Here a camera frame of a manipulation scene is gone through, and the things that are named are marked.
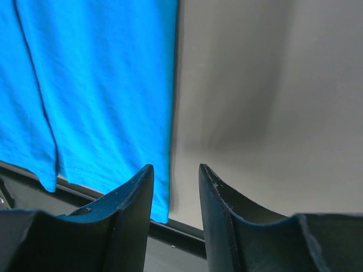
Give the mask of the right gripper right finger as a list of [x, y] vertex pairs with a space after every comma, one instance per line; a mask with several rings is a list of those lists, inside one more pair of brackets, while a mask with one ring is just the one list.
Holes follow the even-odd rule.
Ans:
[[362, 214], [297, 213], [260, 206], [206, 164], [199, 194], [210, 271], [361, 271]]

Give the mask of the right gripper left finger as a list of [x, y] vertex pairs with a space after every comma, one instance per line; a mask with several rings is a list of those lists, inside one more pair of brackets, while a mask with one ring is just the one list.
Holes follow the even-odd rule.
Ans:
[[69, 215], [13, 209], [1, 196], [2, 271], [142, 271], [154, 168]]

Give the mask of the blue t shirt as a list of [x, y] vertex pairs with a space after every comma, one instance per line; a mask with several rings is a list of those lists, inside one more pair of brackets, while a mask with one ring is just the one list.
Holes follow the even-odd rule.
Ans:
[[2, 1], [1, 161], [108, 193], [154, 167], [168, 222], [177, 1]]

